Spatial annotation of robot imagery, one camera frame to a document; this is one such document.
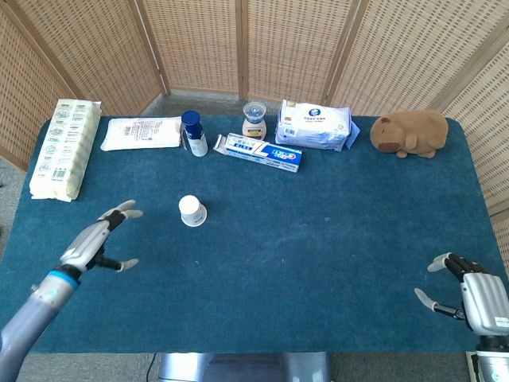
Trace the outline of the teal blue table mat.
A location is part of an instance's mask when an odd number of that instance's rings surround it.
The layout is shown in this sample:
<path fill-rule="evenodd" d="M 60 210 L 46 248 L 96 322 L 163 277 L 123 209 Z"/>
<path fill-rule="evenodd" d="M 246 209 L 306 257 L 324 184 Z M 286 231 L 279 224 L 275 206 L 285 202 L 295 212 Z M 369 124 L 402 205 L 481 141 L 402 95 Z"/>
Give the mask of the teal blue table mat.
<path fill-rule="evenodd" d="M 60 261 L 79 232 L 134 199 L 143 215 L 119 225 L 96 267 L 35 349 L 42 353 L 269 353 L 465 351 L 463 322 L 425 308 L 414 293 L 459 306 L 448 271 L 454 252 L 504 275 L 461 125 L 449 124 L 435 158 L 378 152 L 373 118 L 341 152 L 304 150 L 296 173 L 209 151 L 103 151 L 94 145 L 78 198 L 21 192 L 0 262 L 0 328 Z M 185 225 L 194 195 L 205 222 Z"/>

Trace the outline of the lilac white tissue pack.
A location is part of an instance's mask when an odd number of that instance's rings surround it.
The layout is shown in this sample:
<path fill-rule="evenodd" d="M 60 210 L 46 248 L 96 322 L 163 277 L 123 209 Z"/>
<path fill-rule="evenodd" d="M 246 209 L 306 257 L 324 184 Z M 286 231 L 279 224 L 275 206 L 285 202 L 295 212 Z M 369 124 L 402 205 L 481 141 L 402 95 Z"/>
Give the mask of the lilac white tissue pack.
<path fill-rule="evenodd" d="M 275 142 L 341 152 L 352 147 L 359 133 L 349 107 L 325 107 L 284 99 L 278 112 Z"/>

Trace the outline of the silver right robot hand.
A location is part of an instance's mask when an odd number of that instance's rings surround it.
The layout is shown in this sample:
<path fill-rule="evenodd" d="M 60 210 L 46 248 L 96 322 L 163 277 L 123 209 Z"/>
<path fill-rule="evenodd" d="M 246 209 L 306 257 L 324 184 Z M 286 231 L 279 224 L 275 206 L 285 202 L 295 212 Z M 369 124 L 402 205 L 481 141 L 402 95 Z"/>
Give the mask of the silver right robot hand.
<path fill-rule="evenodd" d="M 499 276 L 487 272 L 477 262 L 447 252 L 434 258 L 427 267 L 430 273 L 448 270 L 459 284 L 463 305 L 454 308 L 432 300 L 423 290 L 414 289 L 419 301 L 435 313 L 468 323 L 470 330 L 482 337 L 509 336 L 509 296 Z"/>

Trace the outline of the flat cream paper packet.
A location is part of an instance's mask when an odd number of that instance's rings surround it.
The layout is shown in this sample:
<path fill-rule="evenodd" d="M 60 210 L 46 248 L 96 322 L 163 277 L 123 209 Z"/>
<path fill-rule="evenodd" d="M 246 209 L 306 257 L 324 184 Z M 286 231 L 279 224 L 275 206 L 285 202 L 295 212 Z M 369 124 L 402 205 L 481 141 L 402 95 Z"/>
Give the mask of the flat cream paper packet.
<path fill-rule="evenodd" d="M 121 118 L 108 123 L 103 151 L 174 148 L 181 144 L 181 118 Z"/>

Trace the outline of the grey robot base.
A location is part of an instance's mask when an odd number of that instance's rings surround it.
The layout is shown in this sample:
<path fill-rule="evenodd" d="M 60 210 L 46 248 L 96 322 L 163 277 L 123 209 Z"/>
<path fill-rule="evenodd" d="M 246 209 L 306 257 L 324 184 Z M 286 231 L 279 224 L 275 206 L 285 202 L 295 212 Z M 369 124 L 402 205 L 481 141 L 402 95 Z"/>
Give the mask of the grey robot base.
<path fill-rule="evenodd" d="M 164 353 L 158 382 L 332 382 L 328 353 Z"/>

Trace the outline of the brown capybara plush toy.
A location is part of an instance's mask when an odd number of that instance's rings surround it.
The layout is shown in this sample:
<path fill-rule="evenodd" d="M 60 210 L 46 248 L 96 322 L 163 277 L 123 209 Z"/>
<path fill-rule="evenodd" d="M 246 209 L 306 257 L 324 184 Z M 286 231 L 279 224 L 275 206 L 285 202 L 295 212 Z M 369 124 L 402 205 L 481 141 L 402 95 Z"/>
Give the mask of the brown capybara plush toy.
<path fill-rule="evenodd" d="M 372 125 L 373 147 L 385 154 L 406 158 L 409 154 L 433 158 L 445 147 L 447 119 L 438 111 L 400 111 L 379 117 Z"/>

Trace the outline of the floral print paper cup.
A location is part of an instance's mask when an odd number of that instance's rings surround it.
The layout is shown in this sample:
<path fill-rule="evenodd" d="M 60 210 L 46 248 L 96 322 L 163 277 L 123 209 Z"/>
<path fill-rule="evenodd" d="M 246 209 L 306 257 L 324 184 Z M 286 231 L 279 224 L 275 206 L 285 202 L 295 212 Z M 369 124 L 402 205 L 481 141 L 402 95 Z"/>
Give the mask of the floral print paper cup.
<path fill-rule="evenodd" d="M 179 200 L 178 208 L 182 222 L 192 228 L 202 225 L 208 215 L 207 209 L 194 195 L 186 195 Z"/>

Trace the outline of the blue and white lotion bottle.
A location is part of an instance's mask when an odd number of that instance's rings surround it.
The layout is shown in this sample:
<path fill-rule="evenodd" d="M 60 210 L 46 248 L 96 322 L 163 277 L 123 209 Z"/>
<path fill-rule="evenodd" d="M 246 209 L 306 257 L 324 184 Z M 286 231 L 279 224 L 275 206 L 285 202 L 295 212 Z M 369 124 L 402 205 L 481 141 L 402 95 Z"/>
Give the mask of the blue and white lotion bottle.
<path fill-rule="evenodd" d="M 194 110 L 185 111 L 181 116 L 181 123 L 192 154 L 202 158 L 208 152 L 208 143 L 200 122 L 200 114 Z"/>

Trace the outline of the blue white toothpaste box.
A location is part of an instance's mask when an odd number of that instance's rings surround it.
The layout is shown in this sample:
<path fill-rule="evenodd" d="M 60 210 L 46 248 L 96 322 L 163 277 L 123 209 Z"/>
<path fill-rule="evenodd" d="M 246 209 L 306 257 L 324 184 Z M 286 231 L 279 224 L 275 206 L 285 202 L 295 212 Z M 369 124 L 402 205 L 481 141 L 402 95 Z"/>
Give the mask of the blue white toothpaste box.
<path fill-rule="evenodd" d="M 220 154 L 296 173 L 302 152 L 240 134 L 219 134 L 213 149 Z"/>

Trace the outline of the long pale yellow tissue pack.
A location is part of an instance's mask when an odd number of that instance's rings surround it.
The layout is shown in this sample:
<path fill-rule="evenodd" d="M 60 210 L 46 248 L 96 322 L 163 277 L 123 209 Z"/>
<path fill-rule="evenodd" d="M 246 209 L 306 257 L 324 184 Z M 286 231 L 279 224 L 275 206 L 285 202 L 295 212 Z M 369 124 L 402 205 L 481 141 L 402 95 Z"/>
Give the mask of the long pale yellow tissue pack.
<path fill-rule="evenodd" d="M 99 101 L 58 100 L 29 182 L 33 199 L 78 197 L 101 113 Z"/>

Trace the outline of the small clear lidded jar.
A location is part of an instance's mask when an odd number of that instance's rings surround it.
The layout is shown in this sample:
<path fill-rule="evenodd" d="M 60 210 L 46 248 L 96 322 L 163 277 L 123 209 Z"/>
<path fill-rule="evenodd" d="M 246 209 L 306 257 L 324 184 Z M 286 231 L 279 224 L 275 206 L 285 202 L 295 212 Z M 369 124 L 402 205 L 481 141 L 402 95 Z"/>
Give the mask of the small clear lidded jar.
<path fill-rule="evenodd" d="M 252 101 L 244 105 L 242 133 L 248 138 L 263 140 L 266 137 L 266 106 L 258 101 Z"/>

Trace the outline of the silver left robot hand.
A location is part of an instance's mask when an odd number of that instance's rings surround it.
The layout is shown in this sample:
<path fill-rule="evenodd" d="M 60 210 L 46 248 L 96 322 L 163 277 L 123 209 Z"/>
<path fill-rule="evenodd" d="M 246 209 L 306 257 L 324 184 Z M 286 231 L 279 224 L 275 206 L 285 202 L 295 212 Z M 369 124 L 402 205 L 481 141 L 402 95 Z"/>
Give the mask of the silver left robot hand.
<path fill-rule="evenodd" d="M 104 256 L 104 244 L 109 235 L 124 221 L 141 217 L 143 212 L 134 209 L 136 200 L 124 201 L 109 209 L 93 224 L 86 227 L 68 246 L 60 257 L 64 266 L 76 268 L 84 273 L 94 266 L 105 267 L 116 272 L 126 271 L 136 266 L 139 259 L 117 261 Z"/>

